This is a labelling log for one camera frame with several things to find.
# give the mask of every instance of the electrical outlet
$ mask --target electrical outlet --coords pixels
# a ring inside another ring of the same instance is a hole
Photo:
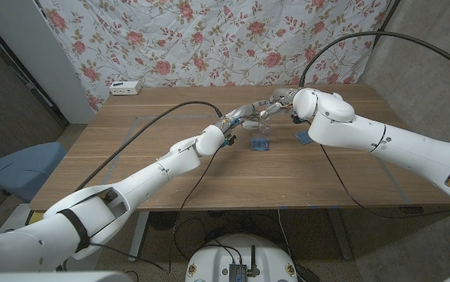
[[[113,95],[136,95],[141,90],[140,81],[114,81],[110,85]]]

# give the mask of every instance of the gray wall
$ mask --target gray wall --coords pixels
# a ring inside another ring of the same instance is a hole
[[[450,52],[450,1],[402,0],[386,30]],[[371,85],[413,131],[450,142],[450,62],[443,57],[381,37],[359,82]]]
[[[70,123],[92,120],[75,70],[34,0],[0,0],[0,36]]]

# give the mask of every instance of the chair seat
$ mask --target chair seat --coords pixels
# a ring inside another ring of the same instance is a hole
[[[29,203],[66,153],[60,143],[53,142],[0,158],[0,187]]]

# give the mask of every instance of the black strap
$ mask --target black strap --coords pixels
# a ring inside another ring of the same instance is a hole
[[[81,241],[78,243],[77,250],[75,252],[79,252],[80,250],[87,248],[91,241],[84,224],[82,224],[78,216],[68,208],[62,211],[58,211],[58,213],[64,215],[68,220],[70,220],[70,223],[75,227],[78,236],[81,238]]]

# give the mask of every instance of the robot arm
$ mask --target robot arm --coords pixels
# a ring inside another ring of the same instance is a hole
[[[153,164],[113,184],[91,186],[55,203],[44,219],[0,234],[0,271],[52,271],[71,255],[82,259],[105,244],[135,209],[175,177],[200,165],[220,146],[231,145],[232,130],[245,121],[257,121],[257,107],[244,105],[209,125],[199,136],[184,139]]]
[[[292,105],[299,118],[313,118],[308,134],[317,143],[370,152],[421,175],[450,196],[450,143],[358,116],[336,93],[276,89],[270,101]]]

